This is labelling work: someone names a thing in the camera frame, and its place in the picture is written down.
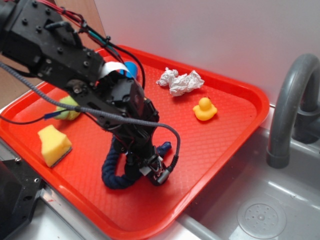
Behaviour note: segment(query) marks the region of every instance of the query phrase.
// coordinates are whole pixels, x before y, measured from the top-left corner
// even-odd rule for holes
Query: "tray rim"
[[[133,53],[144,65],[153,66],[157,63],[155,68],[163,70],[165,67],[171,69],[177,69],[178,72],[189,72],[190,69],[195,70],[203,79],[203,76],[210,77],[215,79],[215,81],[206,81],[205,85],[218,89],[220,91],[235,95],[237,97],[243,98],[251,102],[257,113],[255,119],[247,126],[247,128],[238,136],[238,138],[228,147],[228,149],[216,160],[216,163],[212,165],[208,169],[208,171],[201,177],[201,179],[188,191],[188,193],[180,200],[179,203],[173,208],[170,214],[167,214],[161,221],[152,227],[138,230],[138,231],[123,231],[123,229],[119,228],[114,222],[108,217],[104,215],[101,211],[94,211],[90,206],[93,206],[92,203],[84,202],[83,199],[79,199],[79,197],[72,193],[68,188],[64,187],[64,182],[58,181],[53,176],[50,175],[50,169],[44,169],[42,165],[37,163],[37,161],[32,162],[32,168],[36,170],[36,172],[43,171],[47,172],[44,179],[48,182],[50,186],[56,189],[64,198],[66,198],[71,204],[73,204],[80,212],[82,212],[90,221],[92,221],[98,228],[100,228],[106,235],[115,239],[146,239],[153,237],[160,232],[167,229],[171,223],[179,216],[179,214],[192,202],[192,200],[197,196],[197,194],[209,183],[209,181],[214,178],[214,176],[218,173],[218,171],[228,162],[228,159],[231,158],[235,152],[241,147],[242,144],[253,134],[253,132],[259,127],[259,125],[266,119],[269,113],[269,100],[265,93],[259,89],[258,87],[251,85],[249,83],[241,82],[229,77],[222,76],[220,74],[216,74],[213,72],[209,72],[207,70],[203,70],[201,68],[193,67],[184,63],[180,63],[177,61],[169,60],[164,57],[156,56],[147,52],[143,52],[141,50],[137,50],[131,47],[122,46],[126,50]],[[103,57],[106,57],[106,52],[103,49],[97,49],[98,53],[100,53]],[[45,93],[53,90],[55,87],[50,85],[49,83],[43,82],[38,85],[38,88]],[[11,111],[14,108],[20,108],[23,101],[26,99],[37,100],[40,97],[34,92],[29,91],[24,96],[18,98],[16,101],[12,102],[8,105],[3,112],[1,113],[3,116],[12,117],[13,112]],[[8,132],[6,132],[6,128],[3,125],[8,123],[0,120],[0,135],[1,138],[21,157],[26,159],[34,158],[34,154],[32,152],[26,151],[23,146],[16,141],[16,138],[11,136]]]

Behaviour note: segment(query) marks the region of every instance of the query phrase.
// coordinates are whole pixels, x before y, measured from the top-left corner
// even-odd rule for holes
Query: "dark blue rope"
[[[116,176],[116,167],[120,157],[120,153],[116,151],[114,147],[116,138],[113,137],[111,141],[111,147],[106,159],[102,165],[102,181],[110,189],[126,189],[133,185],[136,180],[129,179],[125,174],[122,176]],[[165,154],[171,149],[171,143],[166,141],[163,145],[157,147],[159,155],[163,158]]]

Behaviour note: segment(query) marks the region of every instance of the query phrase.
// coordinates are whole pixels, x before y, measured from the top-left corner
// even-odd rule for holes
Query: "plastic tray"
[[[152,185],[146,177],[124,190],[111,190],[101,180],[101,168],[111,144],[111,133],[101,130],[85,115],[75,121],[46,120],[30,125],[13,125],[0,120],[1,137],[62,196],[113,239],[147,239],[166,229],[204,186],[255,131],[269,112],[269,101],[257,87],[202,69],[127,48],[143,63],[146,96],[159,111],[160,122],[171,125],[181,136],[180,157],[165,184]],[[165,67],[179,74],[196,70],[202,88],[173,97],[167,87],[156,84]],[[67,94],[50,84],[39,88],[59,100]],[[208,96],[218,113],[209,121],[196,119],[193,107]],[[2,113],[14,121],[30,121],[55,110],[33,92],[12,103]],[[38,131],[53,124],[66,133],[72,151],[55,167],[41,157]],[[164,162],[170,164],[176,139],[157,128],[153,143],[172,143]],[[117,174],[123,173],[125,156]]]

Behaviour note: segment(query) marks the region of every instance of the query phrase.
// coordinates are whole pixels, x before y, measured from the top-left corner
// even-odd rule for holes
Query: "wooden surface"
[[[82,14],[92,28],[94,28],[101,35],[104,35],[104,30],[98,16],[94,0],[55,0],[55,2],[60,7],[65,7],[66,9],[75,13]],[[83,45],[85,45],[87,48],[96,49],[98,47],[86,36],[81,35],[81,39],[83,41]],[[0,56],[0,61],[13,66],[14,68],[26,70],[2,55]],[[29,80],[34,85],[41,82],[37,78],[29,78]],[[0,109],[11,103],[28,90],[29,89],[26,86],[0,68]]]

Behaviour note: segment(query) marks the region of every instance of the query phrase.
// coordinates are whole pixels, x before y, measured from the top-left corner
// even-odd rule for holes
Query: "crumpled paper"
[[[200,75],[195,70],[189,75],[178,75],[177,70],[170,70],[166,67],[165,72],[156,83],[162,87],[169,85],[170,94],[174,97],[178,97],[185,93],[189,93],[194,89],[201,88],[205,81],[201,79]]]

